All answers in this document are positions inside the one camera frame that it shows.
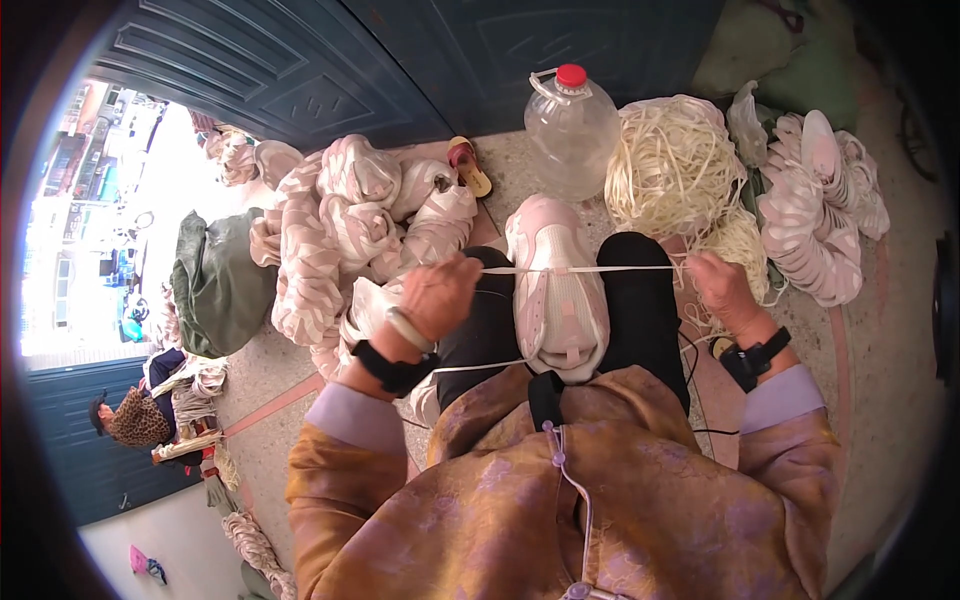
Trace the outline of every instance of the black pants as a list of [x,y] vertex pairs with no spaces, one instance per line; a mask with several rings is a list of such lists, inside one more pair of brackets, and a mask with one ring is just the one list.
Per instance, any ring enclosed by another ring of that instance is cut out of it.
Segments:
[[[150,387],[153,388],[166,381],[170,377],[170,373],[180,366],[183,359],[183,352],[176,348],[170,348],[154,358],[153,362],[150,363]],[[174,419],[173,392],[155,396],[154,402],[156,408],[160,409],[160,413],[170,424],[170,431],[172,432],[170,438],[172,440],[177,432],[177,422]]]
[[[486,246],[467,248],[467,256],[483,261],[485,268],[512,267],[503,252]],[[670,259],[656,241],[631,231],[607,238],[597,253],[597,265],[669,266]],[[677,304],[673,272],[612,271],[601,273],[610,311],[610,344],[598,371],[608,372],[640,365],[662,381],[690,413],[690,394],[684,381],[677,330]],[[442,367],[489,365],[522,358],[516,344],[513,275],[483,275],[477,282],[470,314],[440,341]],[[478,371],[442,372],[437,375],[437,397],[444,410],[476,384],[506,367]]]

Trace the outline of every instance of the hand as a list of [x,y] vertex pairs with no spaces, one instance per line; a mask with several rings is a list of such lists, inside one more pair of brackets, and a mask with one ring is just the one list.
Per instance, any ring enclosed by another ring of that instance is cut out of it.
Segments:
[[482,262],[461,252],[417,267],[403,284],[400,310],[420,335],[437,342],[467,318],[482,270]]
[[742,265],[724,262],[713,252],[688,256],[686,266],[704,306],[734,336],[745,332],[753,320],[765,314],[754,300]]

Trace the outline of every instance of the person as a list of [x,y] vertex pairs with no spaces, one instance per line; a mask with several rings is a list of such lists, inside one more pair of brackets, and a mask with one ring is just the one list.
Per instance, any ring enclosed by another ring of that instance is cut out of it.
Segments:
[[[621,232],[597,264],[670,263]],[[685,264],[742,348],[777,333],[742,267]],[[839,450],[823,398],[783,348],[747,395],[737,469],[703,456],[669,270],[602,273],[609,346],[598,376],[554,388],[556,421],[532,416],[549,372],[438,373],[428,469],[407,481],[398,386],[373,372],[425,360],[406,325],[439,342],[441,366],[519,358],[514,276],[481,274],[502,266],[470,248],[412,271],[403,320],[369,340],[384,361],[354,360],[307,412],[286,488],[300,598],[821,597]]]
[[116,442],[130,446],[155,446],[170,443],[177,433],[173,393],[153,397],[150,388],[167,380],[183,363],[183,351],[170,348],[153,358],[148,377],[130,387],[116,411],[107,404],[107,390],[90,400],[88,415],[98,436],[106,431]]

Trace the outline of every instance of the red bottle cap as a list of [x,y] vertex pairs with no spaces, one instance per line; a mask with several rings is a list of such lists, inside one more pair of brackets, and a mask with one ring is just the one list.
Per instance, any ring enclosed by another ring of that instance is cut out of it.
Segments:
[[579,64],[562,64],[557,69],[557,83],[563,87],[580,87],[587,82],[587,71]]

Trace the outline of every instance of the metal door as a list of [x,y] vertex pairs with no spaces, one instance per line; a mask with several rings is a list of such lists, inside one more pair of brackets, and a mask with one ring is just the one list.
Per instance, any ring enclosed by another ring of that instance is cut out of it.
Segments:
[[389,148],[451,130],[335,0],[139,0],[91,76],[308,152],[357,132]]
[[141,356],[27,375],[40,444],[78,527],[200,481],[198,469],[188,477],[179,464],[154,466],[150,448],[128,448],[110,436],[98,437],[90,424],[90,399],[106,388],[108,404],[115,409],[143,376],[145,360]]
[[620,107],[686,91],[723,0],[343,0],[461,135],[523,129],[530,73],[585,67]]

